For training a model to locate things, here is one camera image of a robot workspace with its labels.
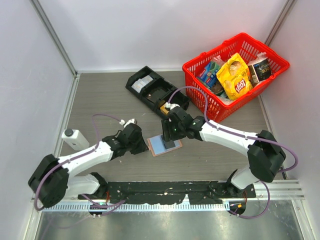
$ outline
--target gray wood surface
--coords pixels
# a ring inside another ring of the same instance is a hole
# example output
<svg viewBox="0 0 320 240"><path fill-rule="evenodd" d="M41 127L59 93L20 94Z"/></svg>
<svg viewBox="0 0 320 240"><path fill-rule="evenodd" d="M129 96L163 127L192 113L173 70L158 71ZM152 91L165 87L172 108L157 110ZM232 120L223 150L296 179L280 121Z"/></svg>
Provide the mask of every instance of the gray wood surface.
<svg viewBox="0 0 320 240"><path fill-rule="evenodd" d="M137 119L144 139L162 133L161 118L147 108L126 88L132 72L81 74L75 95L68 127L78 129L91 145L96 143L96 135L91 116L105 113L124 120ZM185 85L182 71L159 72L176 87ZM193 116L202 113L190 103L188 112ZM100 136L113 135L122 126L108 117L97 117L96 124ZM267 129L258 99L236 111L222 122L223 125L247 132ZM153 157L151 152L132 155L101 163L81 175L99 172L107 181L205 181L226 180L237 168L248 164L248 159L240 153L212 142L183 139L183 147ZM66 143L61 155L72 154Z"/></svg>

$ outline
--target black tray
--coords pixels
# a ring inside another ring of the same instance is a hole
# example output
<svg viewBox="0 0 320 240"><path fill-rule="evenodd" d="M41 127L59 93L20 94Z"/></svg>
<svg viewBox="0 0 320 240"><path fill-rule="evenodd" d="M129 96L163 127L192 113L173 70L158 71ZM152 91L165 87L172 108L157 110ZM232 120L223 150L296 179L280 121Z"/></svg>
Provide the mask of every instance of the black tray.
<svg viewBox="0 0 320 240"><path fill-rule="evenodd" d="M132 85L139 79L144 78L145 76L150 75L153 78L151 82L145 85L140 92L137 92L132 88ZM162 119L167 119L167 116L161 112L160 107L169 100L171 94L177 90L177 87L172 85L170 82L166 81L162 76L153 71L148 66L145 66L131 77L129 77L125 88L133 93L138 99L140 99L144 104L146 104L152 111L159 115ZM148 99L148 95L155 90L159 90L155 94L152 100ZM184 110L187 110L189 107L190 98L184 95L182 92L177 92L171 104L178 104Z"/></svg>

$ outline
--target yellow chip bag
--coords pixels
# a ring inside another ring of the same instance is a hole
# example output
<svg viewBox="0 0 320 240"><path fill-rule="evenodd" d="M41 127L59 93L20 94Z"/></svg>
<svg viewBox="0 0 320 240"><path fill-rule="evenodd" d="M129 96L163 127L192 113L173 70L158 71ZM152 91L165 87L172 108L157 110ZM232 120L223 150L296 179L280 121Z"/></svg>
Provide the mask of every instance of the yellow chip bag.
<svg viewBox="0 0 320 240"><path fill-rule="evenodd" d="M230 100L240 98L253 88L249 68L239 53L232 55L216 76Z"/></svg>

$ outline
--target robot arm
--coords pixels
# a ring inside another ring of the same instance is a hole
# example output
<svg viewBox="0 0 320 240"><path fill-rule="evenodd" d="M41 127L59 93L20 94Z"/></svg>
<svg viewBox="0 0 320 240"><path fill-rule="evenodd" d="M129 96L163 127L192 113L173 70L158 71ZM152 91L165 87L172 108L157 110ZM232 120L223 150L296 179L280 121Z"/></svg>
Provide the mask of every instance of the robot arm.
<svg viewBox="0 0 320 240"><path fill-rule="evenodd" d="M210 122L217 128L210 126L203 116L192 118L181 107L177 105L171 106L168 119L162 120L163 141L169 142L188 137L189 139L217 143L247 156L248 166L241 170L235 170L227 181L226 191L232 196L242 194L248 185L257 181L271 183L274 180L275 175L286 159L281 147L232 135L220 129L227 129L247 137L259 137L276 141L270 132L265 130L259 134L243 132L222 126L212 120Z"/></svg>
<svg viewBox="0 0 320 240"><path fill-rule="evenodd" d="M45 156L28 181L33 192L37 191L40 181L55 166L70 160L55 170L41 187L39 199L45 208L50 208L63 198L78 197L88 194L91 199L106 197L107 183L98 173L76 176L97 164L111 161L126 152L139 154L148 151L142 137L142 130L135 120L130 120L118 135L106 136L98 146L83 151L55 158L52 154Z"/></svg>

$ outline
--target blue snack package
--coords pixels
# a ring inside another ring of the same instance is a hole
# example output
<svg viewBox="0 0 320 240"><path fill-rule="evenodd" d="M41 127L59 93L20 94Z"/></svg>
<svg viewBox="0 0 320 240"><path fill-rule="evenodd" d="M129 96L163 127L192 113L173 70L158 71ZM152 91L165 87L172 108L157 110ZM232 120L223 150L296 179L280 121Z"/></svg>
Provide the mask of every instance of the blue snack package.
<svg viewBox="0 0 320 240"><path fill-rule="evenodd" d="M220 66L215 61L210 61L205 67L202 73L197 76L197 79L200 80L207 88L212 88L216 83L217 72L219 71Z"/></svg>

